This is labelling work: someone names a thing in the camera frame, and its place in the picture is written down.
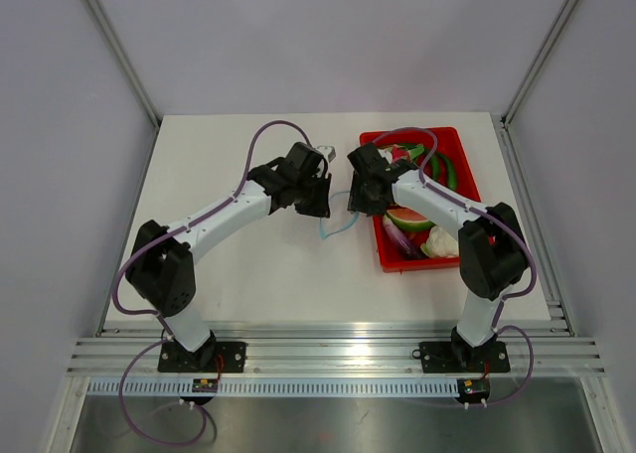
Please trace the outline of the clear zip top bag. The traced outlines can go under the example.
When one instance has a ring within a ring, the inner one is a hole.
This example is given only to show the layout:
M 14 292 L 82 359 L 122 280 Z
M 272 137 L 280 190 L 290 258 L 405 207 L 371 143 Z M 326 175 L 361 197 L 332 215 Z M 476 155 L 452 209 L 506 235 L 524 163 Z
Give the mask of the clear zip top bag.
M 322 240 L 343 233 L 357 222 L 360 214 L 348 209 L 349 198 L 350 193 L 345 190 L 329 196 L 330 216 L 319 220 L 319 235 Z

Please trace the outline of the toy watermelon slice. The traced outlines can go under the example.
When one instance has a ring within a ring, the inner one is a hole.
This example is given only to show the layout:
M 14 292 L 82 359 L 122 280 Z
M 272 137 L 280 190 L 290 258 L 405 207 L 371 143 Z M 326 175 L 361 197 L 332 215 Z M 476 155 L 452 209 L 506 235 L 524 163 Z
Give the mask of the toy watermelon slice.
M 396 227 L 406 232 L 422 232 L 435 226 L 435 223 L 408 208 L 394 207 L 388 209 L 386 215 Z

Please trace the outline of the purple toy eggplant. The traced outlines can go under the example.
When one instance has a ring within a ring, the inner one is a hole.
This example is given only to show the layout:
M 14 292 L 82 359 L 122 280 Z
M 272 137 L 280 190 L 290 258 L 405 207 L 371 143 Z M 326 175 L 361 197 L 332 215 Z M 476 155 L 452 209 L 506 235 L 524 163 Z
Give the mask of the purple toy eggplant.
M 406 259 L 422 259 L 423 252 L 388 217 L 382 217 L 382 226 L 392 245 Z

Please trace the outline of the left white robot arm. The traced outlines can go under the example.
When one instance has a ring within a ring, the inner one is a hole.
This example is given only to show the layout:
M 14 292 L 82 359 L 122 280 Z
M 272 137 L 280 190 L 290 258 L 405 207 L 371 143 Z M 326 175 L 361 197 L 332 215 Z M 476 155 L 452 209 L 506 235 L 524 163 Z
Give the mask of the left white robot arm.
M 194 298 L 197 266 L 227 238 L 288 207 L 303 216 L 330 215 L 329 165 L 332 146 L 297 142 L 284 157 L 248 168 L 238 189 L 226 199 L 167 226 L 141 226 L 124 275 L 163 323 L 162 372 L 217 372 L 242 343 L 219 343 L 202 319 Z

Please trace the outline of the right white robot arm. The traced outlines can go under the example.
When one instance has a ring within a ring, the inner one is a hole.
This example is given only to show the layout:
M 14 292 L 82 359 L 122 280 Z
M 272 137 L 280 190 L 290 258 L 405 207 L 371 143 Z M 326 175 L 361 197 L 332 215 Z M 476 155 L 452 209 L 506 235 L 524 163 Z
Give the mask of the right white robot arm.
M 467 288 L 464 309 L 448 342 L 460 372 L 495 367 L 497 324 L 511 288 L 536 268 L 515 211 L 487 207 L 438 184 L 415 164 L 387 161 L 372 143 L 347 155 L 353 167 L 349 209 L 370 216 L 391 205 L 408 208 L 444 229 L 458 243 L 459 271 Z

